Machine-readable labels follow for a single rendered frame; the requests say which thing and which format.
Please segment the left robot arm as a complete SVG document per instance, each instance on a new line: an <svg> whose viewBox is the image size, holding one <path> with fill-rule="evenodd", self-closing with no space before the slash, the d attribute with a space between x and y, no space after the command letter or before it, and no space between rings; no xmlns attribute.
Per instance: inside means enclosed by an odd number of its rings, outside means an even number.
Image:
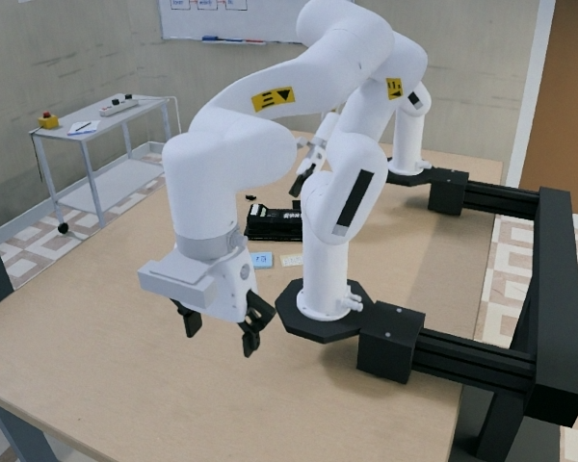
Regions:
<svg viewBox="0 0 578 462"><path fill-rule="evenodd" d="M296 32L309 49L231 84L198 112L188 133L165 144L177 247L137 271L141 289L206 310L218 289L205 273L248 243L235 194L274 183L296 161L294 136L271 119L331 111L349 97L326 147L333 172L316 172L302 186L297 306L317 321L362 310L347 285L349 240L386 181L381 134L421 81L428 57L382 17L347 0L310 0Z"/></svg>

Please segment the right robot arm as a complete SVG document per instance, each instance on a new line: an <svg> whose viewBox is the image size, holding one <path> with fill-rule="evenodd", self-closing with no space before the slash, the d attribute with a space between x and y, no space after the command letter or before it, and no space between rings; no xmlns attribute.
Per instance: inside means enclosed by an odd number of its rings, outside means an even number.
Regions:
<svg viewBox="0 0 578 462"><path fill-rule="evenodd" d="M328 140L340 117L339 107L322 112L322 124L312 141L303 136L297 138L297 149L312 144L326 150ZM423 161L420 156L424 114L430 107L431 97L420 81L410 96L396 109L393 156L392 161L388 163L390 171L400 175L415 175L422 172L423 168L431 169L430 162Z"/></svg>

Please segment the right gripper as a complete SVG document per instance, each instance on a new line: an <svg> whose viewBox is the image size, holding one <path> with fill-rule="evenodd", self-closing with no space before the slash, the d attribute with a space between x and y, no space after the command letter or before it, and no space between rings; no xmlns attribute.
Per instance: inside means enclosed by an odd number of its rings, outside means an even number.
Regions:
<svg viewBox="0 0 578 462"><path fill-rule="evenodd" d="M311 146L310 146L311 145ZM315 172L320 171L325 159L326 150L319 146L310 144L308 147L310 150L304 157L301 165L299 166L296 174L298 175L295 183L288 192L290 195L297 198L302 191L302 186L306 179ZM319 157L318 157L319 156ZM320 160L318 160L320 159ZM299 179L298 179L299 178Z"/></svg>

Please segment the light blue sticky note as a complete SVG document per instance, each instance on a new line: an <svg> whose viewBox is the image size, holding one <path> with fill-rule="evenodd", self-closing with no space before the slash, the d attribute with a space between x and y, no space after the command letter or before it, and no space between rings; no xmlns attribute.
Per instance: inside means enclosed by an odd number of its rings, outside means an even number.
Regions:
<svg viewBox="0 0 578 462"><path fill-rule="evenodd" d="M272 252L250 253L254 269L265 269L272 267Z"/></svg>

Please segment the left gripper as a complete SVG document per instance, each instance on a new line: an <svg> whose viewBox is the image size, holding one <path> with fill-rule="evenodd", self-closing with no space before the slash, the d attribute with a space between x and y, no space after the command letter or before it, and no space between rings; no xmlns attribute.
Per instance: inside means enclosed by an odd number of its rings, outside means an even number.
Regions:
<svg viewBox="0 0 578 462"><path fill-rule="evenodd" d="M202 328L201 313L236 322L244 332L242 336L244 356L250 358L253 351L257 351L260 346L260 331L270 323L277 310L258 295L255 272L247 246L236 247L232 253L221 257L206 275L216 278L219 293L219 297L206 310L170 298L178 308L178 314L183 316L187 338L193 338ZM246 316L250 318L250 324L245 320Z"/></svg>

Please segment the black telephone handset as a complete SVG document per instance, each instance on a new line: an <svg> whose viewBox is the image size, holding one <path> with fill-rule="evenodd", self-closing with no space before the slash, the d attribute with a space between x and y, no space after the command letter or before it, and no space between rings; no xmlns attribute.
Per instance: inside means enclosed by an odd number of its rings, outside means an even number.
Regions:
<svg viewBox="0 0 578 462"><path fill-rule="evenodd" d="M302 218L250 217L249 228L256 230L279 228L302 231Z"/></svg>

